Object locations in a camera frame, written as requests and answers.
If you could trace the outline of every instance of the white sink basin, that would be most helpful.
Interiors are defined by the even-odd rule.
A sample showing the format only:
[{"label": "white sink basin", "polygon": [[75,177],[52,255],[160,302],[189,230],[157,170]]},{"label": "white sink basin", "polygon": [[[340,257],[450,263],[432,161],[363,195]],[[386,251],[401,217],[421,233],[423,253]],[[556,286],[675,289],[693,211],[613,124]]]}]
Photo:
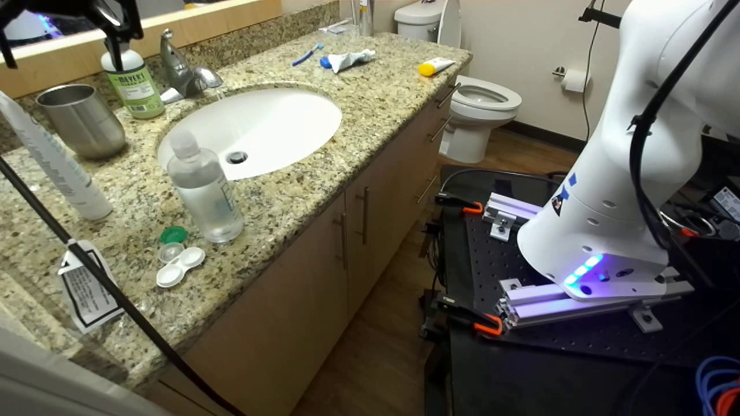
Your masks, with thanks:
[{"label": "white sink basin", "polygon": [[[174,155],[169,140],[182,129],[190,130],[201,147],[218,155],[226,179],[251,178],[311,155],[332,138],[341,121],[339,107],[316,93],[297,88],[250,91],[188,115],[164,137],[157,159],[167,169]],[[233,163],[244,154],[245,161]]]}]

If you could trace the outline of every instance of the stainless steel cup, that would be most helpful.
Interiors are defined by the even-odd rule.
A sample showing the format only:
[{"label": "stainless steel cup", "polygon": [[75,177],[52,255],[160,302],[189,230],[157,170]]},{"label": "stainless steel cup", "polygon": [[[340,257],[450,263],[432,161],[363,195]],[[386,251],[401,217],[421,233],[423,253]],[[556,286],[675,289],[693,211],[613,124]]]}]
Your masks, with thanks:
[{"label": "stainless steel cup", "polygon": [[121,122],[90,85],[61,85],[36,99],[61,140],[90,159],[108,158],[126,145]]}]

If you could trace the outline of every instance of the wooden floor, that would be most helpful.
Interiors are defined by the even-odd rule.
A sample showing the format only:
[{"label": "wooden floor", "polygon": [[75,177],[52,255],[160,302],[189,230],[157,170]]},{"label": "wooden floor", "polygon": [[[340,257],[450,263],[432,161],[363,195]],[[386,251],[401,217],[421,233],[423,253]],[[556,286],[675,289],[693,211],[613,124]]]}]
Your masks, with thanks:
[{"label": "wooden floor", "polygon": [[[471,166],[543,174],[569,170],[575,160],[566,150],[495,130],[485,160]],[[443,164],[459,163],[440,157]],[[421,224],[430,214],[431,209],[408,232],[294,416],[423,415],[424,361],[431,345],[417,336],[417,298],[431,287],[433,273],[418,252]]]}]

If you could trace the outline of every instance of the toilet paper roll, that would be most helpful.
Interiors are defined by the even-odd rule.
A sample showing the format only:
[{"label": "toilet paper roll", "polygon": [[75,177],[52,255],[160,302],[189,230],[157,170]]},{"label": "toilet paper roll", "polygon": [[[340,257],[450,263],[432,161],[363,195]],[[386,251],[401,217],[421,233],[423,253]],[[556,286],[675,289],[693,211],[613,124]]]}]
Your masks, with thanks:
[{"label": "toilet paper roll", "polygon": [[573,91],[574,93],[583,93],[586,81],[586,73],[578,70],[567,70],[565,76],[562,78],[560,86],[566,91]]}]

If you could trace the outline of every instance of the bathroom vanity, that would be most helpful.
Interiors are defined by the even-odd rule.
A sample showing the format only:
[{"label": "bathroom vanity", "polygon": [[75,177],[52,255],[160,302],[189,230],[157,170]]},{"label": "bathroom vanity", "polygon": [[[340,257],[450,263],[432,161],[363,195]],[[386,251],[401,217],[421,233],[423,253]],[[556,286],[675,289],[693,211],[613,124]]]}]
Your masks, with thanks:
[{"label": "bathroom vanity", "polygon": [[[314,56],[376,50],[376,59],[335,75]],[[457,63],[432,78],[417,72],[435,56]],[[230,244],[207,243],[189,222],[157,162],[162,138],[181,119],[217,100],[206,91],[167,106],[148,121],[116,111],[129,148],[104,164],[85,163],[114,205],[98,223],[81,220],[57,195],[25,149],[4,156],[75,238],[93,241],[122,291],[185,360],[248,415],[287,415],[375,285],[434,192],[437,150],[456,74],[468,51],[381,33],[372,38],[313,33],[217,69],[226,96],[296,87],[331,99],[342,112],[334,136],[283,169],[232,182],[245,228]],[[50,231],[6,182],[0,206],[8,267],[0,278],[34,276],[34,287],[63,315]],[[203,266],[177,286],[158,288],[158,236],[183,225],[186,246],[206,251]],[[81,364],[177,415],[225,415],[127,316],[86,337],[95,344]],[[65,356],[68,345],[47,348]]]}]

